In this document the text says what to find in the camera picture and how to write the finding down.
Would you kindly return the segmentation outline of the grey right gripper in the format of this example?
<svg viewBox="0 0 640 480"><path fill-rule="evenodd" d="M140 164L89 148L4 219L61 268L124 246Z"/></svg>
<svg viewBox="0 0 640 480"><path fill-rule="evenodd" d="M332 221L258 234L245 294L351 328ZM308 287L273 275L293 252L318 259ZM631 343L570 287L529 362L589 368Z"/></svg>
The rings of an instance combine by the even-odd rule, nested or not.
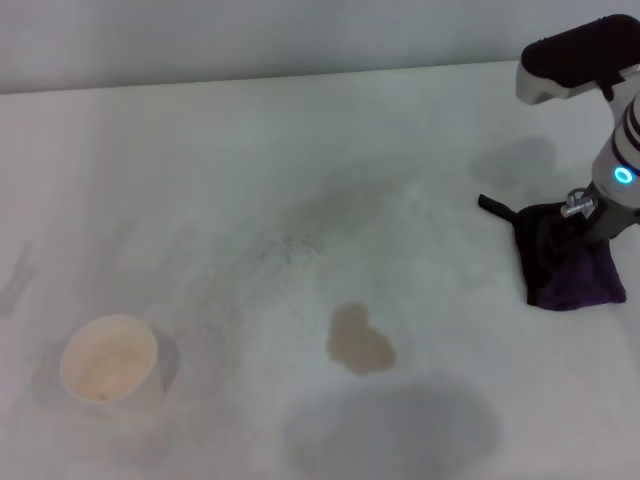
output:
<svg viewBox="0 0 640 480"><path fill-rule="evenodd" d="M608 242L625 229L639 224L638 208L613 200L600 192L593 182L586 188L570 191L560 212L573 225L583 245Z"/></svg>

